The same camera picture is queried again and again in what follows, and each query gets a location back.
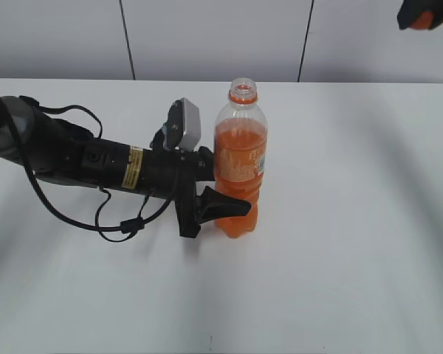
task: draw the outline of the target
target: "cable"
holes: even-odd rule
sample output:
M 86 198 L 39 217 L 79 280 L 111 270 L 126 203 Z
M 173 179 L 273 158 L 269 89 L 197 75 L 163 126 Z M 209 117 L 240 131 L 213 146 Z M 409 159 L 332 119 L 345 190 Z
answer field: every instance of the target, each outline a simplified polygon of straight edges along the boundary
M 94 121 L 97 122 L 98 125 L 100 126 L 100 131 L 98 133 L 98 137 L 97 138 L 100 139 L 102 137 L 102 134 L 103 134 L 102 122 L 100 121 L 100 119 L 98 119 L 98 117 L 92 111 L 90 111 L 86 107 L 83 107 L 82 105 L 67 105 L 66 107 L 50 108 L 50 107 L 44 107 L 43 105 L 40 105 L 39 101 L 35 100 L 32 97 L 20 96 L 19 99 L 23 100 L 28 105 L 31 105 L 32 107 L 37 108 L 41 112 L 48 113 L 48 114 L 63 114 L 63 113 L 66 113 L 67 111 L 70 111 L 71 109 L 77 109 L 79 111 L 85 112 L 89 116 L 91 116 L 94 119 Z
M 104 233 L 101 231 L 102 228 L 100 228 L 100 224 L 99 224 L 99 222 L 98 222 L 99 219 L 100 219 L 100 213 L 101 213 L 103 207 L 104 207 L 104 206 L 110 201 L 110 199 L 111 199 L 111 193 L 110 193 L 108 190 L 103 189 L 102 187 L 100 187 L 99 190 L 100 190 L 102 193 L 105 193 L 105 194 L 106 194 L 106 200 L 105 200 L 105 201 L 104 201 L 104 202 L 98 207 L 98 209 L 97 209 L 97 211 L 96 211 L 96 213 L 95 213 L 95 227 L 97 228 L 97 232 L 98 232 L 98 234 L 99 234 L 104 240 L 106 240 L 106 241 L 108 241 L 108 242 L 112 242 L 112 243 L 122 243 L 122 242 L 125 242 L 125 241 L 127 241 L 127 240 L 132 239 L 132 238 L 138 233 L 138 231 L 140 230 L 138 227 L 135 227 L 135 228 L 133 229 L 133 231 L 131 231 L 131 233 L 130 233 L 128 236 L 126 236 L 125 238 L 122 238 L 121 240 L 112 240 L 111 238 L 106 237 L 106 236 L 104 235 Z
M 37 109 L 39 109 L 43 113 L 48 113 L 48 114 L 62 114 L 66 113 L 67 111 L 70 111 L 71 109 L 78 109 L 79 111 L 83 111 L 87 113 L 89 116 L 91 116 L 94 119 L 94 121 L 98 123 L 98 125 L 100 126 L 100 131 L 98 132 L 97 138 L 100 139 L 102 137 L 103 134 L 102 122 L 92 111 L 90 111 L 88 108 L 83 107 L 82 105 L 67 105 L 66 107 L 62 108 L 49 108 L 39 105 Z
M 63 108 L 46 108 L 46 107 L 40 106 L 39 104 L 34 105 L 34 106 L 41 109 L 44 113 L 49 113 L 49 114 L 59 114 L 60 112 L 63 113 L 63 112 L 66 112 L 70 109 L 81 109 L 82 108 L 81 109 L 82 111 L 85 111 L 86 113 L 88 113 L 89 115 L 94 117 L 94 119 L 99 123 L 99 125 L 100 125 L 99 138 L 102 135 L 103 126 L 102 126 L 101 121 L 90 110 L 88 110 L 85 107 L 82 107 L 79 105 L 70 105 L 70 106 L 63 107 Z M 172 202 L 172 200 L 174 199 L 174 196 L 176 195 L 177 186 L 179 184 L 179 167 L 176 168 L 176 175 L 174 176 L 174 184 L 172 186 L 172 190 L 171 190 L 168 198 L 165 200 L 164 204 L 153 215 L 151 215 L 147 219 L 142 219 L 141 212 L 142 212 L 142 209 L 144 208 L 144 206 L 148 203 L 149 194 L 147 194 L 147 196 L 145 197 L 145 200 L 143 202 L 143 205 L 141 206 L 141 209 L 140 209 L 140 212 L 138 213 L 137 218 L 123 221 L 120 224 L 120 226 L 101 227 L 98 222 L 99 217 L 100 217 L 100 212 L 102 211 L 102 208 L 111 199 L 111 193 L 108 190 L 103 189 L 102 187 L 100 188 L 100 191 L 107 194 L 107 199 L 98 207 L 97 212 L 95 213 L 95 225 L 81 223 L 80 221 L 69 218 L 69 217 L 65 216 L 64 214 L 62 214 L 61 212 L 59 212 L 56 208 L 54 208 L 54 206 L 47 199 L 43 190 L 41 189 L 41 186 L 39 185 L 38 181 L 36 180 L 35 174 L 32 170 L 26 149 L 23 145 L 23 142 L 21 141 L 20 133 L 18 132 L 18 129 L 15 125 L 15 122 L 13 121 L 13 118 L 11 117 L 10 112 L 7 109 L 7 106 L 3 103 L 1 98 L 0 98 L 0 117 L 4 118 L 4 121 L 7 124 L 8 129 L 10 130 L 10 134 L 13 138 L 13 141 L 16 144 L 18 154 L 21 158 L 21 162 L 23 164 L 24 171 L 27 175 L 28 180 L 31 183 L 32 188 L 34 189 L 36 195 L 38 196 L 39 200 L 46 207 L 46 209 L 48 209 L 49 212 L 51 212 L 51 214 L 53 214 L 59 220 L 65 222 L 65 223 L 68 223 L 69 225 L 73 225 L 73 226 L 78 227 L 80 229 L 98 232 L 99 235 L 102 238 L 104 238 L 105 240 L 107 240 L 108 242 L 113 242 L 113 243 L 124 242 L 126 240 L 133 238 L 136 235 L 136 233 L 138 233 L 138 231 L 140 231 L 141 229 L 144 228 L 144 225 L 146 225 L 147 223 L 150 223 L 150 222 L 154 221 L 156 218 L 158 218 L 168 208 L 169 204 Z M 130 235 L 123 238 L 122 240 L 112 240 L 110 238 L 107 238 L 103 234 L 104 232 L 123 232 L 123 233 L 130 232 Z
M 154 221 L 169 207 L 169 204 L 172 202 L 174 196 L 176 195 L 178 184 L 179 184 L 179 167 L 176 168 L 176 176 L 174 177 L 174 184 L 172 185 L 171 193 L 169 194 L 168 198 L 165 200 L 164 204 L 153 215 L 145 219 L 145 225 L 147 223 Z
M 31 183 L 32 188 L 35 190 L 36 195 L 38 196 L 41 203 L 48 209 L 51 214 L 53 214 L 55 217 L 57 217 L 59 220 L 68 223 L 70 225 L 73 225 L 75 227 L 78 227 L 80 229 L 85 229 L 89 231 L 102 231 L 102 232 L 119 232 L 121 231 L 121 226 L 111 226 L 111 227 L 96 227 L 94 225 L 89 225 L 86 223 L 81 223 L 79 221 L 76 221 L 74 219 L 71 219 L 64 214 L 61 214 L 54 206 L 49 202 L 49 200 L 46 198 L 43 190 L 41 189 L 38 181 L 36 180 L 36 177 L 34 175 L 34 172 L 31 168 L 30 160 L 28 159 L 27 152 L 23 146 L 23 142 L 21 141 L 20 133 L 18 132 L 18 129 L 16 128 L 15 122 L 13 121 L 13 118 L 10 115 L 10 112 L 7 109 L 7 106 L 3 103 L 3 101 L 0 98 L 0 117 L 3 117 L 5 122 L 7 123 L 8 129 L 10 130 L 10 133 L 12 135 L 12 138 L 16 144 L 16 148 L 18 149 L 18 153 L 20 155 L 21 161 L 23 163 L 23 168 L 25 173 L 27 174 L 27 178 Z

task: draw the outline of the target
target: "robotic arm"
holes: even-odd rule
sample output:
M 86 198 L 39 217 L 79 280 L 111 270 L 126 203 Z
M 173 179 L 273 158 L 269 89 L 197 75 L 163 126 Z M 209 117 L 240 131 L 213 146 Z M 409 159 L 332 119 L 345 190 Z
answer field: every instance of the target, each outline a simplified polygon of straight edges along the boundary
M 46 108 L 30 97 L 0 97 L 0 157 L 24 166 L 38 197 L 62 221 L 102 236 L 103 232 L 121 231 L 130 234 L 123 239 L 127 240 L 174 201 L 180 235 L 195 238 L 204 222 L 249 212 L 251 206 L 246 201 L 229 198 L 209 187 L 201 195 L 196 194 L 197 181 L 214 180 L 213 154 L 203 146 L 193 150 L 201 136 L 200 119 L 199 109 L 189 100 L 182 98 L 171 106 L 168 120 L 154 136 L 150 150 L 101 139 L 101 131 L 94 137 L 81 126 L 45 114 L 72 108 L 84 110 L 98 121 L 81 106 Z M 104 204 L 97 212 L 95 225 L 74 221 L 51 205 L 36 179 L 100 188 L 108 196 L 111 194 L 107 189 L 120 190 L 166 202 L 148 219 L 138 216 L 120 226 L 99 227 L 98 215 Z
M 401 30 L 433 30 L 443 24 L 443 0 L 404 0 L 397 21 Z

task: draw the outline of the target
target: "yellow label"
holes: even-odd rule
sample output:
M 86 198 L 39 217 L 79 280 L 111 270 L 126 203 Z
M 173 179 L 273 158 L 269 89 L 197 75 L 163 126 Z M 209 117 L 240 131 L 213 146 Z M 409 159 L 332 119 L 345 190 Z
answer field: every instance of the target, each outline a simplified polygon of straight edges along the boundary
M 142 164 L 142 149 L 136 146 L 130 147 L 128 165 L 126 166 L 125 178 L 121 187 L 133 190 L 138 183 Z

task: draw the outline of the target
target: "white table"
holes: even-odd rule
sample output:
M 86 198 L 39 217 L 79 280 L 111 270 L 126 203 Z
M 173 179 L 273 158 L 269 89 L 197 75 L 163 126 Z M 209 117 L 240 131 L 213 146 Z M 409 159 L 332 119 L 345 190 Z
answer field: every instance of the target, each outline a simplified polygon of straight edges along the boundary
M 443 353 L 443 85 L 258 86 L 266 174 L 258 228 L 238 240 L 211 223 L 180 238 L 171 206 L 107 243 L 52 217 L 0 159 L 0 354 Z M 187 97 L 211 147 L 228 87 L 0 80 L 0 95 L 84 105 L 105 138 L 142 148 Z M 42 185 L 90 223 L 104 199 Z M 141 201 L 115 193 L 102 220 Z

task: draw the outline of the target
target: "plastic bottle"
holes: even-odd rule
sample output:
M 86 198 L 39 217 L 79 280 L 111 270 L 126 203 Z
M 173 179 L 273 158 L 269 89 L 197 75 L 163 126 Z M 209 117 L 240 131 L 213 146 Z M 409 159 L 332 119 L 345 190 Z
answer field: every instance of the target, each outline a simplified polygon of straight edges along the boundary
M 253 80 L 234 80 L 228 101 L 215 124 L 215 188 L 223 194 L 249 201 L 251 210 L 243 217 L 218 219 L 216 225 L 229 237 L 236 238 L 253 231 L 258 220 L 267 121 L 256 105 L 258 92 Z

